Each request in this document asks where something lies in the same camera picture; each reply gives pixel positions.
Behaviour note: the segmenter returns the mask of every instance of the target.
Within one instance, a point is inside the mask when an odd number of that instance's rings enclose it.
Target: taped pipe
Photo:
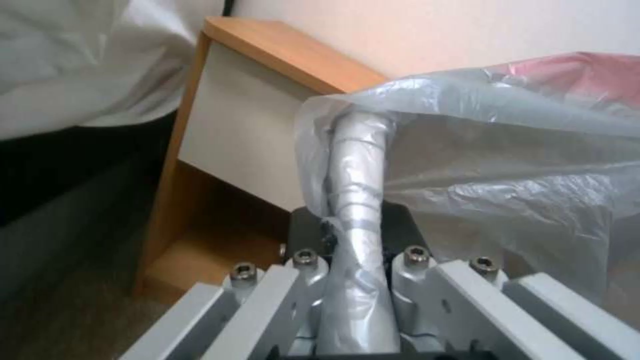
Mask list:
[[[377,113],[336,120],[330,148],[329,207],[338,246],[328,276],[318,354],[400,351],[380,236],[385,151],[395,125]]]

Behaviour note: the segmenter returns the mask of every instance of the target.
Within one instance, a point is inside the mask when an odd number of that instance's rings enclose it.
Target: wooden nightstand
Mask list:
[[[136,293],[175,302],[239,261],[280,261],[303,206],[294,114],[313,95],[384,82],[281,22],[209,17],[173,128]]]

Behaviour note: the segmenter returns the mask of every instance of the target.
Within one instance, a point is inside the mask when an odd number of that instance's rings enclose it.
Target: white bedsheet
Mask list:
[[[224,0],[2,0],[0,140],[174,110]]]

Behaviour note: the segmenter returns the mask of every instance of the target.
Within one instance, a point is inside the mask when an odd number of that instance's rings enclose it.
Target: bolt head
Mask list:
[[[486,256],[471,259],[469,266],[481,276],[492,276],[498,272],[495,262]]]
[[[253,263],[238,263],[229,274],[231,286],[244,287],[254,285],[258,280],[258,272]]]
[[[318,255],[313,249],[302,249],[293,254],[293,266],[295,268],[316,268]]]
[[[404,250],[404,264],[406,266],[427,267],[429,266],[429,250],[417,245],[412,245]]]

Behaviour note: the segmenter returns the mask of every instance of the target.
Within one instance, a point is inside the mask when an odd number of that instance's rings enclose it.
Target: white wall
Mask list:
[[[639,0],[236,0],[390,77],[565,53],[640,54]]]

